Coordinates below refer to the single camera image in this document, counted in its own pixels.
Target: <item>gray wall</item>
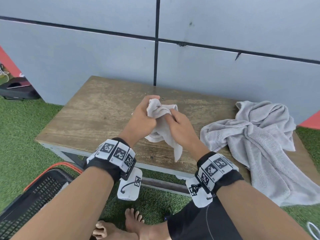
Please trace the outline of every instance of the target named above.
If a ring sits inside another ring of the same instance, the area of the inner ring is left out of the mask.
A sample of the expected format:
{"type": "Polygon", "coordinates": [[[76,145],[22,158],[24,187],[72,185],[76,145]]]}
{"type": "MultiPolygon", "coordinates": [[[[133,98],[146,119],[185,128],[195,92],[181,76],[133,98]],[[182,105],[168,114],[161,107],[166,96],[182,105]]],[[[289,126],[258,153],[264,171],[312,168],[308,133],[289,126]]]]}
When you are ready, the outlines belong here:
{"type": "Polygon", "coordinates": [[[0,45],[49,103],[91,75],[153,84],[156,55],[157,86],[283,103],[296,123],[320,109],[320,0],[160,0],[159,37],[157,0],[1,5],[0,45]]]}

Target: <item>green turf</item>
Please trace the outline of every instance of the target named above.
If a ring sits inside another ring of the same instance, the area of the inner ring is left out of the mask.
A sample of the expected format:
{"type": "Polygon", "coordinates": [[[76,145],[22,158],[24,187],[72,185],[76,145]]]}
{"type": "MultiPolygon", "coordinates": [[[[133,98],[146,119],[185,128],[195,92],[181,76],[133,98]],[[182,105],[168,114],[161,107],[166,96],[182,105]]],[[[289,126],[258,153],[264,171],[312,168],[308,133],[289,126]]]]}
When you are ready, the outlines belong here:
{"type": "MultiPolygon", "coordinates": [[[[46,168],[61,161],[34,141],[61,108],[42,100],[16,102],[0,99],[0,211],[46,168]]],[[[320,130],[298,128],[297,133],[319,171],[320,130]]],[[[182,183],[173,175],[148,170],[143,173],[146,177],[182,183]]],[[[184,196],[147,188],[141,189],[136,202],[121,201],[115,195],[113,190],[102,218],[120,227],[123,227],[127,207],[134,206],[144,214],[146,223],[155,224],[162,221],[169,207],[177,212],[190,201],[184,196]]],[[[284,210],[305,229],[307,221],[320,226],[320,205],[285,207],[284,210]]]]}

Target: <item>gray towel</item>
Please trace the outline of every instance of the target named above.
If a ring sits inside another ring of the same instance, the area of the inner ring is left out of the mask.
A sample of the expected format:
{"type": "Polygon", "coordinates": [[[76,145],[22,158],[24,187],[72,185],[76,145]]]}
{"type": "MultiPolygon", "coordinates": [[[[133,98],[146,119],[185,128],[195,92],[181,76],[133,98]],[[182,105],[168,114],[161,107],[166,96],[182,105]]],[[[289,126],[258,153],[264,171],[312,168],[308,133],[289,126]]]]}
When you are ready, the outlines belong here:
{"type": "Polygon", "coordinates": [[[288,108],[269,101],[237,102],[235,120],[202,128],[201,141],[211,150],[228,145],[232,156],[250,169],[252,186],[279,206],[320,203],[320,187],[287,157],[295,151],[296,127],[288,108]]]}
{"type": "Polygon", "coordinates": [[[171,114],[170,109],[178,111],[176,104],[162,105],[156,98],[149,100],[149,106],[146,109],[146,112],[149,117],[157,120],[157,125],[152,133],[145,138],[150,142],[159,142],[164,140],[169,146],[173,147],[174,161],[177,162],[182,154],[182,146],[179,145],[172,137],[170,127],[166,119],[163,117],[165,114],[171,114]]]}

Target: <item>hand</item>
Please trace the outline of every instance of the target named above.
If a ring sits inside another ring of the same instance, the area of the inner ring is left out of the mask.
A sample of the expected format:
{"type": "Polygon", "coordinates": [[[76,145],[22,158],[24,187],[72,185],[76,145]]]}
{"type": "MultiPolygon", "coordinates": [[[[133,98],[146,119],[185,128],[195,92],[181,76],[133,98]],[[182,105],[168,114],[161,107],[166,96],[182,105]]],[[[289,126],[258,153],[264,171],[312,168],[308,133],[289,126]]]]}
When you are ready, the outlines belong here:
{"type": "Polygon", "coordinates": [[[160,99],[158,95],[148,95],[134,110],[132,117],[119,137],[133,147],[140,139],[149,135],[156,127],[156,119],[147,116],[147,108],[150,99],[160,99]]]}
{"type": "Polygon", "coordinates": [[[186,115],[174,109],[170,111],[172,116],[167,113],[164,118],[170,127],[172,137],[198,161],[210,150],[200,141],[186,115]]]}

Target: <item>black shorts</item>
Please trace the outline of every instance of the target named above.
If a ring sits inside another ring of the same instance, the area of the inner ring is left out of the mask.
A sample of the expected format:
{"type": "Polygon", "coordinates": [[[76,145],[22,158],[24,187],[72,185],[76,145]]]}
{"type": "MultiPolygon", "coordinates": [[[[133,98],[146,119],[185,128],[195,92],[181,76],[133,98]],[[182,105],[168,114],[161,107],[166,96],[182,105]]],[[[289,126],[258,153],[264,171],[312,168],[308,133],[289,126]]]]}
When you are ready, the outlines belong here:
{"type": "Polygon", "coordinates": [[[242,239],[218,197],[204,208],[198,208],[193,201],[168,220],[172,240],[242,239]]]}

